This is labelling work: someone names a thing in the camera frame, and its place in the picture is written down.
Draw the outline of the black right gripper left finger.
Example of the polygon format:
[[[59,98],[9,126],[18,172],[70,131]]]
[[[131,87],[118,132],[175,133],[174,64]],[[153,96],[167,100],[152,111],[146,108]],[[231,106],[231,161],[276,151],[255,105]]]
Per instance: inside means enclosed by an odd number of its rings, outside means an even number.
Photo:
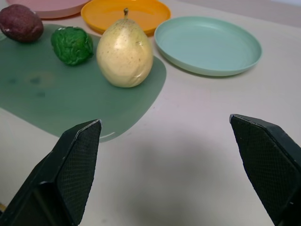
[[[0,226],[79,226],[95,175],[102,123],[66,130],[0,216]]]

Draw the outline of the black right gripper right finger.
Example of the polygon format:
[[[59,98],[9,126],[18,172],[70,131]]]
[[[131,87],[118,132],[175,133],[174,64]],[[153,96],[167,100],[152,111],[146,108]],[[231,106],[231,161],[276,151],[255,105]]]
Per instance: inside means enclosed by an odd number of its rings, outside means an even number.
[[[230,124],[247,177],[274,226],[301,226],[301,147],[261,119],[231,114]]]

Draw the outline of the green plate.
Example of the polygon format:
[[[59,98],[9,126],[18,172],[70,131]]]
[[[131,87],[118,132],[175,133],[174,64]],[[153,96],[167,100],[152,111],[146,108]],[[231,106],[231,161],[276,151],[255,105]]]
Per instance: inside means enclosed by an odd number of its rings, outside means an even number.
[[[232,76],[261,59],[259,41],[245,29],[215,18],[182,16],[160,24],[154,33],[159,52],[170,63],[205,76]]]

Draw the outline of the green toy lettuce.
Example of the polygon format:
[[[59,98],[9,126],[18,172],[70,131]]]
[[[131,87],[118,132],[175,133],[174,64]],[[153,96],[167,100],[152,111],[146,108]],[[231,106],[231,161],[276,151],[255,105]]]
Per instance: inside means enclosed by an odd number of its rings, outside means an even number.
[[[60,27],[51,35],[51,45],[64,64],[76,66],[94,55],[91,36],[80,27]]]

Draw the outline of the dark purple round fruit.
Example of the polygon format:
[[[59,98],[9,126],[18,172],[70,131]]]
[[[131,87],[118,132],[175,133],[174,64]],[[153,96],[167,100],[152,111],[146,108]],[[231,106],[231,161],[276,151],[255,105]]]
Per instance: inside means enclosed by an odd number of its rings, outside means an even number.
[[[0,10],[0,30],[12,40],[31,43],[41,37],[44,26],[40,17],[30,8],[13,4]]]

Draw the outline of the pink plate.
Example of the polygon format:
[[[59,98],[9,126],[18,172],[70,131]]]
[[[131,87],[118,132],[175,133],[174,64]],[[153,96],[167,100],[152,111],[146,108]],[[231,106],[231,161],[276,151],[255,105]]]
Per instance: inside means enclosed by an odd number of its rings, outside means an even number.
[[[78,14],[91,0],[6,0],[9,5],[21,4],[35,11],[41,19],[63,18]]]

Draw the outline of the orange plate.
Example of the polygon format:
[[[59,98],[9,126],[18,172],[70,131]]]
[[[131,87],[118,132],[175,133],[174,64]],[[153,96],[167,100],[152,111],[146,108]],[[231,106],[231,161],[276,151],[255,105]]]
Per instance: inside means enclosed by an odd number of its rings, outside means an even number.
[[[114,22],[124,17],[134,20],[148,36],[170,19],[170,9],[158,0],[92,0],[81,10],[81,17],[95,32],[103,34]]]

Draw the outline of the dark green cutting mat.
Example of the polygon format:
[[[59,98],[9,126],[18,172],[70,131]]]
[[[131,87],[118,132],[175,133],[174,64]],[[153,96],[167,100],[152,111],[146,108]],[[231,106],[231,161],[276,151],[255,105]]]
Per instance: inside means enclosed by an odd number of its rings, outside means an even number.
[[[0,34],[0,108],[57,137],[67,129],[100,119],[100,142],[130,129],[148,111],[166,80],[166,67],[154,58],[138,86],[119,88],[102,75],[95,57],[68,66],[55,55],[47,24],[41,38],[24,44]]]

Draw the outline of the yellow pear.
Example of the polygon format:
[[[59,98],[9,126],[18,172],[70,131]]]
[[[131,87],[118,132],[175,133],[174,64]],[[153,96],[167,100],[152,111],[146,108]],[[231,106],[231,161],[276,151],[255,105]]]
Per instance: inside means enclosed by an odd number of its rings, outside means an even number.
[[[106,80],[116,87],[131,88],[141,84],[153,65],[153,49],[141,27],[124,17],[112,24],[99,40],[96,59]]]

